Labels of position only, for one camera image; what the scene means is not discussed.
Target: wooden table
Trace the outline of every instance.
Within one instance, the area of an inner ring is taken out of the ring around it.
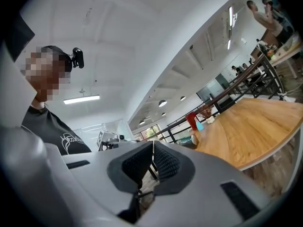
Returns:
[[[286,191],[297,172],[303,152],[303,104],[243,98],[196,131],[197,151],[217,156],[239,170],[250,168],[295,138],[293,169]]]
[[[293,39],[296,40],[295,43],[293,43],[289,49],[287,51],[285,51],[283,49],[284,46],[281,46],[281,48],[278,49],[278,51],[275,53],[275,59],[271,59],[270,60],[270,63],[272,66],[277,66],[283,62],[286,62],[290,71],[292,72],[294,78],[296,79],[297,78],[297,74],[295,72],[295,70],[293,69],[291,63],[289,62],[289,58],[291,58],[292,56],[294,56],[295,54],[299,53],[301,51],[301,46],[302,46],[302,40],[299,36],[299,34],[296,32],[294,33],[288,41],[292,41]]]

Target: window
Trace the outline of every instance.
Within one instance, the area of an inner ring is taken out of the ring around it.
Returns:
[[[147,138],[155,135],[158,132],[160,132],[160,128],[158,127],[158,125],[154,125],[154,126],[148,128],[148,129],[145,129],[145,130],[143,130],[143,131],[135,134],[134,136],[135,136],[136,140],[142,141],[142,140],[145,140],[145,139],[147,139]],[[149,141],[159,140],[162,137],[163,137],[163,135],[159,134],[159,135],[157,135],[155,137],[152,137],[152,138],[150,138],[148,140]]]

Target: round ceiling lamp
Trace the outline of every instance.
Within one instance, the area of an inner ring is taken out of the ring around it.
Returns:
[[[159,107],[163,107],[165,104],[167,104],[167,101],[161,100],[161,101],[159,102]]]

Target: white graphic on shirt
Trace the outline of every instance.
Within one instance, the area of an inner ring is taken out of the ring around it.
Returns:
[[[71,134],[69,133],[64,133],[63,136],[60,136],[62,141],[62,146],[63,148],[65,149],[66,153],[68,153],[68,147],[70,146],[71,142],[78,142],[80,144],[83,144],[85,145],[85,143],[83,142],[83,140],[81,140],[79,137],[77,136],[72,136]]]

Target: ceiling light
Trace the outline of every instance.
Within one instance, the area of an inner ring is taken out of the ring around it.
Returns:
[[[167,104],[167,101],[161,100],[161,101],[159,102],[159,107],[163,107],[165,104]]]
[[[98,100],[98,99],[100,99],[99,95],[93,95],[93,96],[82,96],[77,98],[64,99],[63,101],[65,104],[74,104],[74,103],[85,102],[90,100]]]
[[[232,7],[229,7],[229,26],[232,26]]]

